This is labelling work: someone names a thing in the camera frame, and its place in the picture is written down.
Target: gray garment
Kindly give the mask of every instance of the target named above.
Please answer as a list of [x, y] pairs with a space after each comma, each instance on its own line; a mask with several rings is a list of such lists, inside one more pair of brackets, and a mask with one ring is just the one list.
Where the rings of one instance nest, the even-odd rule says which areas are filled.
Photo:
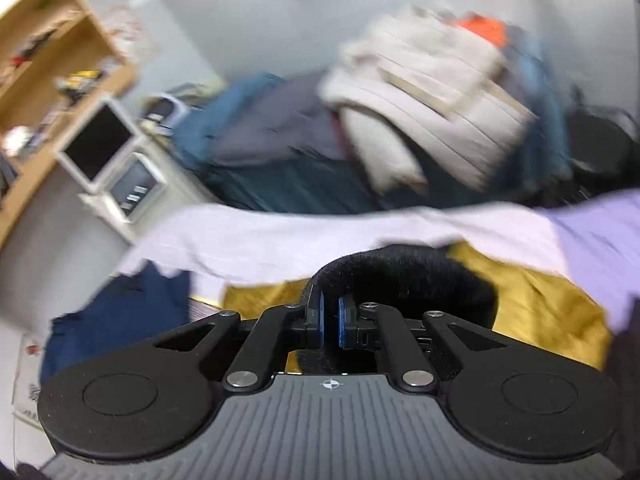
[[344, 160], [330, 113], [316, 94], [324, 71], [294, 76], [251, 102], [211, 143], [213, 164], [254, 166], [300, 153]]

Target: purple cloth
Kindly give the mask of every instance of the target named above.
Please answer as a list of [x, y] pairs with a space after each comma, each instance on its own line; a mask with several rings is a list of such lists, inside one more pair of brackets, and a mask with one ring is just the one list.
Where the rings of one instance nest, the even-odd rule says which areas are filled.
[[625, 330], [640, 297], [640, 190], [539, 212], [556, 226], [572, 282], [606, 309], [613, 332]]

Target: white frame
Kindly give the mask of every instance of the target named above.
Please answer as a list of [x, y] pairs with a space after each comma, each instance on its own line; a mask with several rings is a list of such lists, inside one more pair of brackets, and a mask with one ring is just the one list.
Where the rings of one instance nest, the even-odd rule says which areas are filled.
[[[142, 162], [145, 168], [148, 169], [148, 172], [151, 173], [152, 177], [156, 180], [157, 184], [148, 194], [144, 196], [144, 198], [142, 198], [142, 202], [140, 203], [140, 205], [136, 206], [136, 208], [127, 217], [122, 209], [120, 209], [120, 205], [118, 204], [116, 199], [114, 199], [113, 195], [111, 194], [111, 187], [113, 187], [114, 184], [116, 184], [116, 182], [120, 179], [120, 177], [122, 177], [125, 173], [127, 173], [127, 171], [129, 171], [131, 165], [137, 161]], [[120, 221], [131, 224], [135, 222], [140, 217], [140, 215], [142, 215], [145, 209], [147, 209], [153, 202], [153, 200], [155, 200], [158, 195], [160, 195], [165, 189], [166, 179], [164, 178], [164, 176], [162, 176], [162, 173], [160, 172], [160, 170], [158, 170], [156, 165], [152, 163], [149, 160], [148, 156], [144, 155], [143, 153], [133, 152], [129, 154], [126, 161], [117, 171], [117, 173], [111, 176], [102, 193], [104, 195], [107, 208], [110, 209], [111, 213], [116, 215]]]
[[[108, 106], [120, 122], [122, 122], [124, 127], [130, 131], [131, 138], [111, 157], [111, 160], [104, 165], [94, 180], [91, 181], [80, 171], [76, 164], [65, 153], [65, 150], [104, 106]], [[93, 102], [66, 131], [56, 146], [55, 152], [56, 158], [69, 174], [89, 193], [97, 194], [105, 189], [105, 186], [111, 181], [113, 173], [121, 168], [136, 149], [142, 147], [144, 141], [145, 135], [138, 129], [136, 124], [129, 119], [126, 110], [113, 99], [111, 94], [103, 93], [96, 98], [95, 102]]]

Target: metal screw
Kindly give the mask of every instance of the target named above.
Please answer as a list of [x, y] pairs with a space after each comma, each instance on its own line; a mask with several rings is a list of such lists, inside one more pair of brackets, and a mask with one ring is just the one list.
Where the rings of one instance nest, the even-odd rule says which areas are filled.
[[427, 386], [433, 379], [433, 374], [425, 370], [409, 370], [402, 375], [402, 380], [409, 386]]
[[253, 372], [240, 370], [239, 372], [233, 372], [226, 376], [226, 382], [231, 384], [235, 388], [245, 388], [247, 386], [253, 386], [255, 383], [257, 383], [258, 376]]

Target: yellow cloth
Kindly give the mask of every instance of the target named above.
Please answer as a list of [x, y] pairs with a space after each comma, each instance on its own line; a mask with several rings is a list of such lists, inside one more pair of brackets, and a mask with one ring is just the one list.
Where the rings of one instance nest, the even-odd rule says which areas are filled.
[[602, 369], [611, 334], [604, 309], [581, 288], [561, 276], [492, 260], [466, 242], [453, 245], [449, 257], [497, 288], [496, 332]]
[[[277, 285], [228, 286], [222, 301], [222, 309], [239, 312], [241, 319], [256, 319], [270, 306], [297, 303], [308, 281], [305, 279]], [[295, 352], [289, 353], [285, 371], [300, 371]]]

